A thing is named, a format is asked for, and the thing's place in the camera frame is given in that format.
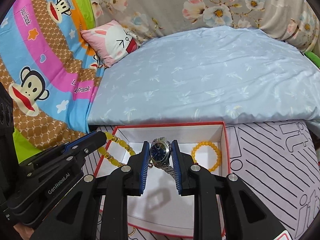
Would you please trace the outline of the person hand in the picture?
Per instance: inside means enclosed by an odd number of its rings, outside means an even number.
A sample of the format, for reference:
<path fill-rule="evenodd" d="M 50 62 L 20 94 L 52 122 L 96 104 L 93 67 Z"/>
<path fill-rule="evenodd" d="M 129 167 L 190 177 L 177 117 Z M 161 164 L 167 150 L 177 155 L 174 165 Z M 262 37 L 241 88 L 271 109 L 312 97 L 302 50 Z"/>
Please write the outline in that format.
<path fill-rule="evenodd" d="M 14 225 L 14 229 L 20 234 L 23 240 L 29 240 L 34 233 L 34 229 L 25 226 L 22 223 L 17 223 Z"/>

